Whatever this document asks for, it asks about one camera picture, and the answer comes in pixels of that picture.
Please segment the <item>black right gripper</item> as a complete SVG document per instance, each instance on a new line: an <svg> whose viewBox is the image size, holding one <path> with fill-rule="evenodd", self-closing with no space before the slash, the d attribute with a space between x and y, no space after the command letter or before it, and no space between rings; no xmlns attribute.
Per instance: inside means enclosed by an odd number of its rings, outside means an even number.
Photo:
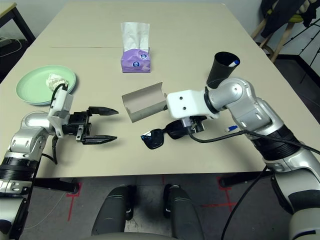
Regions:
<svg viewBox="0 0 320 240"><path fill-rule="evenodd" d="M180 121L183 126L183 130L186 134L188 134L189 132L194 134L194 133L203 132L205 130L203 121L206 119L207 119L206 116L198 115L198 116L184 117Z"/></svg>

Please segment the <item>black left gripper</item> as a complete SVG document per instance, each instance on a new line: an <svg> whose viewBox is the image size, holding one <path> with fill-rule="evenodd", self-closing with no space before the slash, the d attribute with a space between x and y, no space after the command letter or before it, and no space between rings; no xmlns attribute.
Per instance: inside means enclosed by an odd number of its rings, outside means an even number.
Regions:
<svg viewBox="0 0 320 240"><path fill-rule="evenodd" d="M116 140L117 136L94 135L90 136L91 126L89 119L92 115L111 116L119 112L115 109L101 106L89 106L88 110L74 112L70 115L68 123L62 126L65 135L73 135L77 142L83 145L100 145Z"/></svg>

